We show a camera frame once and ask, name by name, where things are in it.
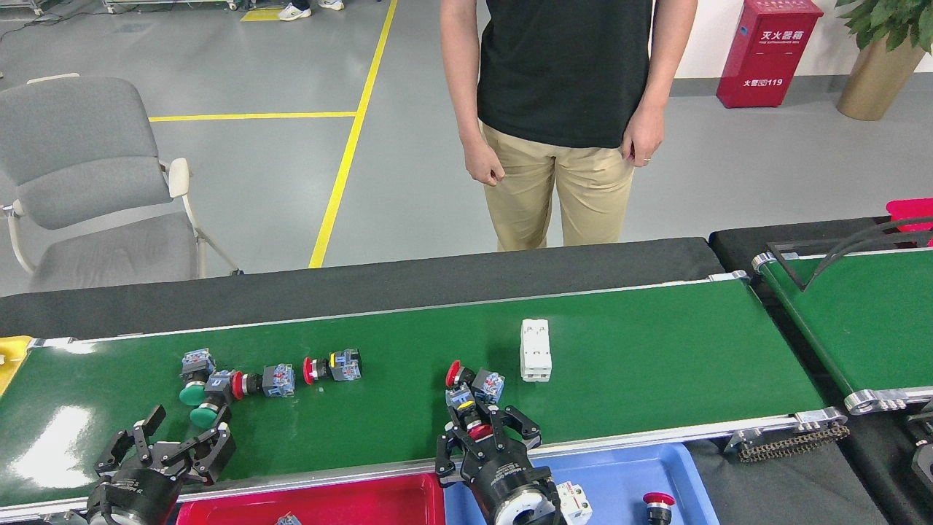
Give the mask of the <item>person's right hand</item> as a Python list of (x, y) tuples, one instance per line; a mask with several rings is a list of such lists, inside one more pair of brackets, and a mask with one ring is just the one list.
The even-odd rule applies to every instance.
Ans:
[(489, 187), (495, 187), (502, 182), (504, 178), (502, 163), (485, 139), (467, 140), (462, 146), (464, 166), (476, 182)]

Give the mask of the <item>person's left hand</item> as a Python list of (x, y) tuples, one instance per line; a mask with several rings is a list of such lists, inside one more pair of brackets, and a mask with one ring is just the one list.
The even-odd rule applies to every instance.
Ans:
[(636, 168), (646, 167), (664, 139), (664, 106), (640, 106), (623, 133), (620, 152)]

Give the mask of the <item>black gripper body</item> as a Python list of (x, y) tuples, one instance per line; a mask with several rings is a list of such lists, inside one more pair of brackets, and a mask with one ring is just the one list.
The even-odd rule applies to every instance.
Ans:
[(547, 466), (520, 454), (486, 454), (469, 486), (486, 521), (541, 521), (556, 512), (556, 488)]
[(89, 497), (90, 524), (165, 524), (183, 481), (156, 470), (130, 468), (101, 475)]

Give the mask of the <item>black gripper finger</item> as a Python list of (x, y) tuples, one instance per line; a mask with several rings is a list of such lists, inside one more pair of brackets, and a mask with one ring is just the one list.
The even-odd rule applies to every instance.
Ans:
[(167, 443), (160, 453), (160, 472), (173, 481), (196, 481), (207, 486), (219, 479), (235, 451), (229, 425), (216, 427), (180, 443)]
[(520, 454), (541, 445), (540, 426), (512, 405), (492, 406), (492, 455)]
[[(472, 486), (479, 480), (481, 468), (481, 418), (466, 415), (463, 421), (448, 422), (445, 432), (437, 438), (436, 474), (441, 488), (458, 481)], [(454, 448), (462, 452), (460, 467), (452, 459)]]
[(96, 474), (116, 472), (131, 449), (136, 452), (137, 460), (144, 467), (149, 467), (152, 464), (152, 454), (147, 439), (159, 429), (165, 416), (165, 408), (162, 405), (156, 405), (143, 421), (134, 422), (130, 429), (115, 432), (104, 451), (98, 456), (95, 463)]

